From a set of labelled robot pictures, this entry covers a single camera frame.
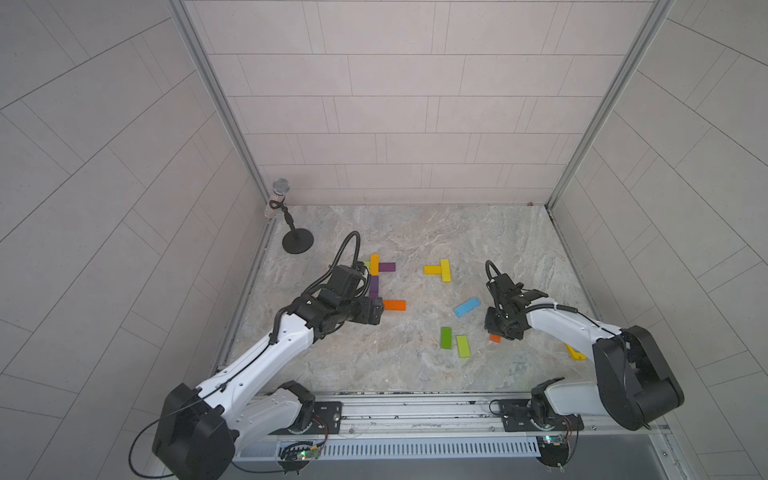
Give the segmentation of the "amber yellow long block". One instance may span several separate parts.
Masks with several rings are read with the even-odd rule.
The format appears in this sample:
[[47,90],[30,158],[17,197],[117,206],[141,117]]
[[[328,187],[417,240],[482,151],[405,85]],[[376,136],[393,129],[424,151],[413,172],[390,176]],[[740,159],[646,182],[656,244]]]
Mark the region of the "amber yellow long block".
[[378,254],[371,254],[369,263],[370,274],[378,276],[380,272],[380,256]]

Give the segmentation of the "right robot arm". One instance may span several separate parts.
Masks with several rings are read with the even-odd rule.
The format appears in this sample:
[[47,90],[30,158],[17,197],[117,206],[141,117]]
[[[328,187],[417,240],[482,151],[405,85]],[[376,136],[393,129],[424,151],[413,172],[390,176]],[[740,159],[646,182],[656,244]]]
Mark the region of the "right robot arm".
[[486,263],[486,287],[493,305],[485,328],[507,340],[521,340],[529,330],[555,337],[584,355],[594,366],[592,382],[550,379],[531,390],[529,417],[548,430],[562,417],[609,416],[636,431],[685,402],[682,387],[653,335],[645,328],[621,328],[592,319],[575,307],[554,301]]

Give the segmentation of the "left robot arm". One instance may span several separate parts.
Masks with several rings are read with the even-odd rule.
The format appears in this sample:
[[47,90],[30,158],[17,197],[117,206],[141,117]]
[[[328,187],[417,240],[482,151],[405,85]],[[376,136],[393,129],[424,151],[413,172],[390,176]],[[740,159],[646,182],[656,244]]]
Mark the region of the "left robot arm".
[[218,479],[244,447],[275,431],[303,433],[315,396],[296,381],[257,393],[294,357],[347,322],[377,325],[383,302],[368,296],[364,263],[337,265],[329,279],[280,309],[272,331],[221,372],[167,396],[152,445],[178,479]]

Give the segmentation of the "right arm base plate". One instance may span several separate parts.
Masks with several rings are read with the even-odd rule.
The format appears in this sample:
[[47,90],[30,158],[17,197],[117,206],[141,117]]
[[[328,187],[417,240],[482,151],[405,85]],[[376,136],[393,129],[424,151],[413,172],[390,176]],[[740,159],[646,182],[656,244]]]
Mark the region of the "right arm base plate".
[[489,403],[489,412],[502,421],[504,431],[575,433],[584,429],[578,415],[558,415],[551,410],[537,412],[531,399],[495,399]]

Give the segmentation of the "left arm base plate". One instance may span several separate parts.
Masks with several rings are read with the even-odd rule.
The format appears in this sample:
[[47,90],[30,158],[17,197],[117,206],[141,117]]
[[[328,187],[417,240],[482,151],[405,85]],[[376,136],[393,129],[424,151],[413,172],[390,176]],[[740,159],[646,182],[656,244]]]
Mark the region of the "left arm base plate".
[[343,403],[338,401],[316,402],[312,414],[309,416],[309,423],[302,427],[301,425],[292,425],[288,428],[275,431],[280,435],[324,435],[338,434],[343,413]]

